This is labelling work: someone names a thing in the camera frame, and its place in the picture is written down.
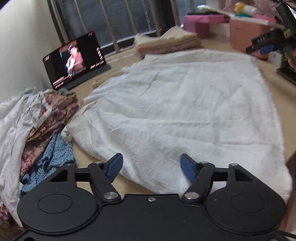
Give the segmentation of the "white skirt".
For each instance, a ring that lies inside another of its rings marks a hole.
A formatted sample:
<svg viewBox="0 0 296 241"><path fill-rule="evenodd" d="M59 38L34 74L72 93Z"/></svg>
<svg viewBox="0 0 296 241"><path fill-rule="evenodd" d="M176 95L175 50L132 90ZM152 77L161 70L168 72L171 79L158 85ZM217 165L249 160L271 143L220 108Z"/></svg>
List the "white skirt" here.
<svg viewBox="0 0 296 241"><path fill-rule="evenodd" d="M280 117L249 55L147 55L85 97L63 135L100 160L121 153L121 175L159 194L189 187L182 154L238 163L284 200L292 190Z"/></svg>

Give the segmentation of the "folded beige clothes stack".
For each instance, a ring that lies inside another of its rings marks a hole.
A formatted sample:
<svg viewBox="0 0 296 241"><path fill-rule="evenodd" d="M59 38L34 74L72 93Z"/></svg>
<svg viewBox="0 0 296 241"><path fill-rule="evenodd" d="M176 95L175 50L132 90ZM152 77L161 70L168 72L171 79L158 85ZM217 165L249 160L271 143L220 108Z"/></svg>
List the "folded beige clothes stack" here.
<svg viewBox="0 0 296 241"><path fill-rule="evenodd" d="M144 59L147 54L167 54L200 47L201 38L197 33L189 32L174 26L161 37L150 37L137 34L134 37L133 51Z"/></svg>

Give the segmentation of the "pink storage box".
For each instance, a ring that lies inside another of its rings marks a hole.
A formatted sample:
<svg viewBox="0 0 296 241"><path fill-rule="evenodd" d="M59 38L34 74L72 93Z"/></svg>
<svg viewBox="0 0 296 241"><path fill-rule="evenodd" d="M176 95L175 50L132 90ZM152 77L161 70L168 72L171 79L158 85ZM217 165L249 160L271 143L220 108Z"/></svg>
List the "pink storage box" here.
<svg viewBox="0 0 296 241"><path fill-rule="evenodd" d="M230 20L230 43L233 49L245 52L251 40L269 32L271 26L242 20Z"/></svg>

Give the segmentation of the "yellow plush toy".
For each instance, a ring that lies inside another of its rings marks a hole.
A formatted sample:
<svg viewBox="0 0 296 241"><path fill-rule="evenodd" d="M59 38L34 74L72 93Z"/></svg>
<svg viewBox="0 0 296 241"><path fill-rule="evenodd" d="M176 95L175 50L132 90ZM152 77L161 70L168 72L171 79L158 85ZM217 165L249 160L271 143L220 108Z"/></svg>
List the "yellow plush toy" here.
<svg viewBox="0 0 296 241"><path fill-rule="evenodd" d="M252 16L257 13L257 8L254 6L239 2L235 4L234 12L236 14L245 14L245 15Z"/></svg>

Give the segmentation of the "blue knit garment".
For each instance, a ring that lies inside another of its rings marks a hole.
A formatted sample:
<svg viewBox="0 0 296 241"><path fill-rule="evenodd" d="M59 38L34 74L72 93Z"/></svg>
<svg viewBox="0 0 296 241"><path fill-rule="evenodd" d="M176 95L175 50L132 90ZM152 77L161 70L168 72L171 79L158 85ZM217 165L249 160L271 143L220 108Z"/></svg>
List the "blue knit garment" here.
<svg viewBox="0 0 296 241"><path fill-rule="evenodd" d="M65 164L75 164L72 144L63 140L61 132L56 133L48 146L29 171L21 179L21 196L31 191Z"/></svg>

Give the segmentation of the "magenta gift box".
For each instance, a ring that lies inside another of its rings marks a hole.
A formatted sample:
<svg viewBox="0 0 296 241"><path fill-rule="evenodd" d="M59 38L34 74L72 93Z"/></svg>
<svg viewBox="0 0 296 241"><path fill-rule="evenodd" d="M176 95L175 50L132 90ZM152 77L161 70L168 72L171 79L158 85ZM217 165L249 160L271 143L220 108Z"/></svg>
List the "magenta gift box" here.
<svg viewBox="0 0 296 241"><path fill-rule="evenodd" d="M200 38L206 38L210 34L210 24L227 23L225 15L214 13L187 14L184 17L183 29L198 34Z"/></svg>

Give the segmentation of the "red floral garment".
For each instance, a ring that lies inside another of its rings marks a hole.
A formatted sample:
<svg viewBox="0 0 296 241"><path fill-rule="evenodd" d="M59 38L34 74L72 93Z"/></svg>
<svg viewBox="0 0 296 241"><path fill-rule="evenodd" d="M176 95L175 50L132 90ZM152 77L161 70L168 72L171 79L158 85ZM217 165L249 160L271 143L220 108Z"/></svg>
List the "red floral garment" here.
<svg viewBox="0 0 296 241"><path fill-rule="evenodd" d="M39 113L41 123L33 127L28 134L21 156L20 179L44 152L53 136L59 132L78 110L76 94L59 94L50 91L44 94L45 100Z"/></svg>

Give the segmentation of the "white crumpled garment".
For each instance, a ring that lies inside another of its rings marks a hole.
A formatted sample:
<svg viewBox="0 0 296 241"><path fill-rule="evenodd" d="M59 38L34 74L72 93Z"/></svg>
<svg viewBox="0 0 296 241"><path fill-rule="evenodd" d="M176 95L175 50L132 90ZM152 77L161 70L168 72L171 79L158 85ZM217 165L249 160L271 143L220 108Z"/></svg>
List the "white crumpled garment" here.
<svg viewBox="0 0 296 241"><path fill-rule="evenodd" d="M21 156L31 129L39 128L52 112L45 96L50 92L26 93L1 103L1 204L20 227Z"/></svg>

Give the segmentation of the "black tablet with keyboard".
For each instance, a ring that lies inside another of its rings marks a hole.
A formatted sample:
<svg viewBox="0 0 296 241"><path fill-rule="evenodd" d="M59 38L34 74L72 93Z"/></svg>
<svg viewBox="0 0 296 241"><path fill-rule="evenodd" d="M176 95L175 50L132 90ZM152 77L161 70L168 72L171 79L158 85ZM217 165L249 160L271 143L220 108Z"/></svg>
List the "black tablet with keyboard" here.
<svg viewBox="0 0 296 241"><path fill-rule="evenodd" d="M43 58L54 90L73 89L111 69L101 51L95 32L89 32Z"/></svg>

